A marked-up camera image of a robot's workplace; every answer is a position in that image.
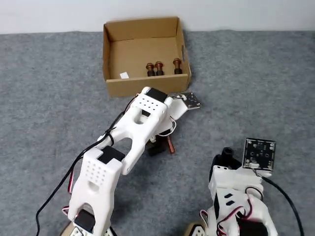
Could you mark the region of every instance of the black cable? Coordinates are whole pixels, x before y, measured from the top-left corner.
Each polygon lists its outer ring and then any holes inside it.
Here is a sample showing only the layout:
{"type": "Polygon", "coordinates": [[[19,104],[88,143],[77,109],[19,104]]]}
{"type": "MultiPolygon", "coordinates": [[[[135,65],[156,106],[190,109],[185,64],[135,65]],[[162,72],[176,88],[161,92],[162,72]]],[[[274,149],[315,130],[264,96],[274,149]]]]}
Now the black cable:
{"type": "Polygon", "coordinates": [[[260,194],[260,200],[261,200],[261,201],[264,200],[264,195],[262,194],[262,192],[261,192],[258,188],[249,186],[249,187],[247,187],[247,188],[245,189],[245,193],[246,193],[246,194],[247,194],[247,190],[250,189],[250,188],[256,190],[256,191],[260,194]]]}
{"type": "Polygon", "coordinates": [[[47,200],[44,202],[44,204],[38,209],[38,211],[36,212],[36,224],[37,224],[37,233],[36,236],[39,236],[39,231],[40,231],[40,225],[39,225],[39,220],[38,220],[38,216],[40,214],[40,212],[46,207],[46,205],[51,201],[51,199],[53,198],[53,196],[57,193],[57,191],[60,189],[60,187],[63,185],[63,183],[65,182],[65,180],[67,179],[67,177],[69,176],[69,174],[73,171],[75,165],[77,164],[77,162],[79,160],[81,160],[83,158],[83,154],[86,153],[88,150],[90,150],[91,148],[95,147],[96,145],[100,144],[101,142],[103,142],[107,137],[110,137],[111,141],[112,141],[112,145],[114,144],[114,139],[110,134],[110,131],[112,131],[114,129],[114,125],[118,122],[118,120],[125,114],[125,112],[120,112],[120,114],[115,118],[114,122],[110,125],[110,127],[105,131],[104,133],[104,137],[101,138],[100,140],[98,140],[97,142],[91,144],[90,146],[88,146],[86,149],[84,149],[73,161],[72,165],[70,166],[70,168],[68,169],[67,173],[64,175],[64,177],[61,179],[60,183],[57,185],[57,187],[54,189],[54,191],[50,194],[50,196],[47,198],[47,200]]]}
{"type": "Polygon", "coordinates": [[[296,208],[295,208],[295,205],[293,203],[293,201],[291,200],[291,198],[287,195],[287,193],[282,189],[280,188],[279,185],[277,185],[276,183],[274,183],[272,180],[266,178],[266,177],[261,177],[264,181],[266,181],[267,183],[271,184],[272,186],[274,186],[276,189],[278,189],[283,195],[284,197],[286,198],[286,200],[289,202],[293,212],[294,212],[294,215],[295,215],[295,218],[297,220],[297,224],[299,225],[299,230],[300,230],[300,235],[301,236],[304,236],[304,230],[303,230],[303,226],[302,226],[302,222],[301,222],[301,219],[300,219],[300,216],[299,216],[299,213],[297,212],[296,208]]]}
{"type": "Polygon", "coordinates": [[[134,97],[133,99],[131,99],[131,100],[128,102],[126,108],[124,109],[124,113],[126,113],[128,107],[129,107],[129,105],[134,101],[134,99],[136,99],[137,96],[138,96],[138,95],[135,95],[135,97],[134,97]]]}

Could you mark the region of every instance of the box flap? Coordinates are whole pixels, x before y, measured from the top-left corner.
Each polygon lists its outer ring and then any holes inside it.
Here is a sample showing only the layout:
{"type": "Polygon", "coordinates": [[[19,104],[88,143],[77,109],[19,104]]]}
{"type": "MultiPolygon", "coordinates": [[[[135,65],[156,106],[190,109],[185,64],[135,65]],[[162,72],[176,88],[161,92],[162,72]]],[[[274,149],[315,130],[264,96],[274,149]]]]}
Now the box flap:
{"type": "Polygon", "coordinates": [[[178,17],[111,21],[105,24],[110,41],[136,38],[174,37],[178,17]]]}

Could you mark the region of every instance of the cardboard box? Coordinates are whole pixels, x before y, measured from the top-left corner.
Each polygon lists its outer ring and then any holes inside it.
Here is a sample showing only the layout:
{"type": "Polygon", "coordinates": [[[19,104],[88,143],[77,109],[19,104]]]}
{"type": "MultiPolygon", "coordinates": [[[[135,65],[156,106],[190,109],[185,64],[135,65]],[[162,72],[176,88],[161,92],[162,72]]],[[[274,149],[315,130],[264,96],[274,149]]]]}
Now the cardboard box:
{"type": "Polygon", "coordinates": [[[103,75],[110,96],[130,96],[149,86],[165,93],[185,91],[191,71],[178,17],[149,18],[104,24],[103,75]],[[173,59],[183,73],[174,75],[173,59]],[[161,61],[163,76],[147,77],[146,64],[161,61]],[[120,74],[127,72],[129,78],[120,74]]]}

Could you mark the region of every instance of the black cylinder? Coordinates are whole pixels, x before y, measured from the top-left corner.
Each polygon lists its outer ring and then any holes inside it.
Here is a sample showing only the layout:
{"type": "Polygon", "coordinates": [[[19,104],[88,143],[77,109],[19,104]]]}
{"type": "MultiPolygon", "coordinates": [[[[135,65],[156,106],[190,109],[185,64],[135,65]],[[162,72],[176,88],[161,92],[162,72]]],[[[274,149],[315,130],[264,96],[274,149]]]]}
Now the black cylinder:
{"type": "Polygon", "coordinates": [[[148,76],[151,77],[151,76],[155,76],[155,72],[154,70],[148,70],[148,76]]]}
{"type": "Polygon", "coordinates": [[[221,157],[223,159],[231,159],[233,155],[234,155],[234,151],[232,148],[230,147],[223,148],[222,153],[221,153],[221,157]]]}
{"type": "Polygon", "coordinates": [[[176,69],[174,70],[174,74],[175,74],[175,75],[179,75],[179,74],[182,74],[182,73],[183,73],[183,71],[182,71],[181,68],[176,68],[176,69]]]}
{"type": "Polygon", "coordinates": [[[164,72],[162,70],[157,70],[157,75],[164,75],[164,72]]]}

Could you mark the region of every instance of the screw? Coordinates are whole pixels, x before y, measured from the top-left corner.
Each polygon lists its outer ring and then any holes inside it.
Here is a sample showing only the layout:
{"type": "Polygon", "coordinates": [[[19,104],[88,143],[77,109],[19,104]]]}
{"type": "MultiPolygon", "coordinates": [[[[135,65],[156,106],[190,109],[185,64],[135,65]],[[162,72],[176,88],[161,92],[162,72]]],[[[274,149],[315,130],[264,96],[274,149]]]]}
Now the screw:
{"type": "Polygon", "coordinates": [[[183,73],[183,71],[181,69],[181,63],[182,63],[182,61],[179,58],[175,58],[173,60],[173,64],[175,65],[175,70],[174,70],[175,75],[183,73]]]}
{"type": "Polygon", "coordinates": [[[160,61],[157,61],[155,64],[155,67],[157,68],[157,75],[164,75],[164,72],[162,70],[163,63],[160,61]]]}
{"type": "Polygon", "coordinates": [[[155,72],[154,72],[154,65],[152,63],[148,63],[146,68],[148,70],[148,72],[147,72],[148,77],[156,75],[155,72]]]}

